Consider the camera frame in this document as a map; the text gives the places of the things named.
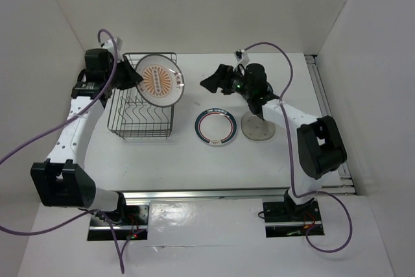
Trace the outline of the white plate orange sunburst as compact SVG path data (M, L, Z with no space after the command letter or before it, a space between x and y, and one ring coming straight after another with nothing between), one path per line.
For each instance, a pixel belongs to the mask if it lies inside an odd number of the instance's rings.
M180 68L170 58L161 54L144 56L136 66L143 78L138 92L153 106L174 106L184 94L185 80Z

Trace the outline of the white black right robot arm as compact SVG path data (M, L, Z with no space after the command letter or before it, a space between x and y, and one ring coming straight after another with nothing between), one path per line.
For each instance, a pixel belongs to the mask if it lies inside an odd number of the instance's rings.
M241 95L254 115L287 131L291 185L283 197L283 212L290 220L301 219L321 190L325 175L347 159L335 120L315 117L284 103L274 94L261 64L221 64L200 85L211 93Z

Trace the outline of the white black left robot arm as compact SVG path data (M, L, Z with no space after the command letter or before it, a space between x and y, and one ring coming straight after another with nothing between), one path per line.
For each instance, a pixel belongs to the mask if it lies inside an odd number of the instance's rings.
M111 223L121 224L128 217L125 197L96 185L84 170L86 152L113 90L136 87L143 79L118 48L90 49L84 61L71 91L67 124L45 161L32 165L30 175L44 206L99 210Z

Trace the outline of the clear round plate stand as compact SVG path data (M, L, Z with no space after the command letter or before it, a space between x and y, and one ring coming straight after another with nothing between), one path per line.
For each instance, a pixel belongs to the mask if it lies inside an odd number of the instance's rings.
M251 141L267 141L274 137L276 126L274 123L264 121L251 112L241 117L241 131Z

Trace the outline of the aluminium front rail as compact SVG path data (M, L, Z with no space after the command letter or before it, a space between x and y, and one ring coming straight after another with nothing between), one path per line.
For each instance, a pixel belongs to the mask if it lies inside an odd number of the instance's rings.
M283 196L287 188L198 189L174 191L125 191L126 200L224 199Z

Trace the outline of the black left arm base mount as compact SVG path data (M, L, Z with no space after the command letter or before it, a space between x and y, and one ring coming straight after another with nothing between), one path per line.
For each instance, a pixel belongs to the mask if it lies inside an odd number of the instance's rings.
M124 214L115 218L109 213L108 217L120 241L131 239L133 241L144 241L148 238L149 204L127 205ZM110 225L102 216L92 216L89 222L88 241L111 241L113 239Z

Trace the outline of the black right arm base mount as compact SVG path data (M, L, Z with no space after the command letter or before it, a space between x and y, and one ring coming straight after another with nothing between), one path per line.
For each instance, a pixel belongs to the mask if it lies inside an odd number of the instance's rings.
M320 208L316 200L297 216L290 216L283 202L264 202L257 216L265 222L267 238L324 235Z

